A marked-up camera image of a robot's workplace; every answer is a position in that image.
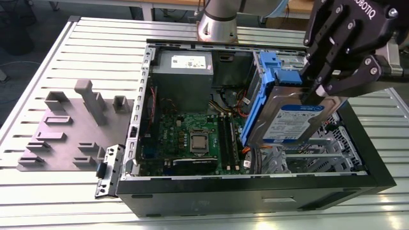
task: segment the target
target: ram slot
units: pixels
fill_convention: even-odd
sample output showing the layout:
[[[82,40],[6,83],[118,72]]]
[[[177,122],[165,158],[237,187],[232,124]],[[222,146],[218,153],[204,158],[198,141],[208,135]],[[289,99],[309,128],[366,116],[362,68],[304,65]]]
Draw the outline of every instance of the ram slot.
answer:
[[[237,138],[236,138],[236,132],[234,132],[233,115],[230,113],[229,113],[229,117],[228,117],[228,123],[229,123],[229,134],[230,134],[230,140],[232,140],[232,153],[233,153],[233,161],[234,161],[234,164],[232,164],[232,167],[234,166],[234,169],[240,170],[240,167],[238,167],[238,152],[237,152]]]
[[[218,128],[218,146],[220,146],[220,156],[221,156],[221,167],[224,169],[230,168],[229,166],[229,155],[225,143],[225,128],[224,128],[224,115],[217,117],[217,128]]]
[[[229,156],[229,165],[233,169],[236,166],[236,160],[234,160],[234,151],[233,151],[233,141],[232,141],[232,132],[230,132],[230,119],[226,116],[224,118],[224,131],[225,131],[225,145],[226,145],[226,152]]]

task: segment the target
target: slotted metal worktable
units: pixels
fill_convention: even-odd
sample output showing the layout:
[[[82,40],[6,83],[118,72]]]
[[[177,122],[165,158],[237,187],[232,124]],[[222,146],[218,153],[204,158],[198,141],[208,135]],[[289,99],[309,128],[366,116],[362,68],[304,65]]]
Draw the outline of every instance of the slotted metal worktable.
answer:
[[[301,46],[304,34],[238,28],[246,44]],[[81,18],[68,22],[0,130],[0,229],[409,229],[409,120],[394,90],[349,100],[397,186],[322,211],[138,219],[120,199],[94,200],[94,172],[18,172],[17,159],[42,117],[49,91],[77,97],[77,79],[92,79],[105,99],[133,98],[146,38],[194,40],[181,23]]]

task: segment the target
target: blue drive bracket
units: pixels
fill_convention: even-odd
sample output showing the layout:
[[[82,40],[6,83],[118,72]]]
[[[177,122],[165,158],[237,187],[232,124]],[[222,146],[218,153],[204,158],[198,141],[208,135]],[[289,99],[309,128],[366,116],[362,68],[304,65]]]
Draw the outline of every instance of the blue drive bracket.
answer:
[[[270,94],[276,80],[278,84],[302,84],[297,71],[281,69],[281,60],[277,58],[276,53],[260,52],[260,65],[262,67],[264,74],[261,76],[260,91],[240,135],[242,146],[248,146],[248,138],[252,132],[252,128],[268,101],[268,96]]]

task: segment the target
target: power supply label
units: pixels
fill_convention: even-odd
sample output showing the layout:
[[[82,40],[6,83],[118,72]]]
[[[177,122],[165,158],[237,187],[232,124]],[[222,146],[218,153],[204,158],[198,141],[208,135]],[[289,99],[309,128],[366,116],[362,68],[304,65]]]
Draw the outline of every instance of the power supply label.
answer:
[[[174,55],[172,57],[170,68],[205,69],[205,57]]]

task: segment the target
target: green circuit board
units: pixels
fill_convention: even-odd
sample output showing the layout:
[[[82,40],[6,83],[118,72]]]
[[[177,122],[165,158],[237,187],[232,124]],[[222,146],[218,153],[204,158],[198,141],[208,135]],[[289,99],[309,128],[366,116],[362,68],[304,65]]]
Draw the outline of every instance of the green circuit board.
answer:
[[[229,174],[246,174],[248,169],[237,164],[229,170],[221,164],[221,151],[220,151],[220,136],[218,136],[218,123],[217,115],[189,115],[189,114],[165,114],[160,117],[157,142],[154,147],[149,147],[154,159],[182,159],[182,158],[213,158],[218,160],[218,166],[214,172],[209,175],[229,175]],[[237,138],[237,152],[241,154],[241,144],[238,141],[240,129],[244,126],[244,119],[241,117],[233,118],[233,127]],[[194,153],[190,152],[190,135],[206,135],[208,152]],[[142,166],[144,172],[149,176],[162,176],[161,165],[148,163]]]
[[[218,128],[214,115],[165,115],[158,128],[158,154],[162,157],[196,157],[189,152],[189,132],[197,130],[208,134],[209,154],[206,157],[218,158]]]

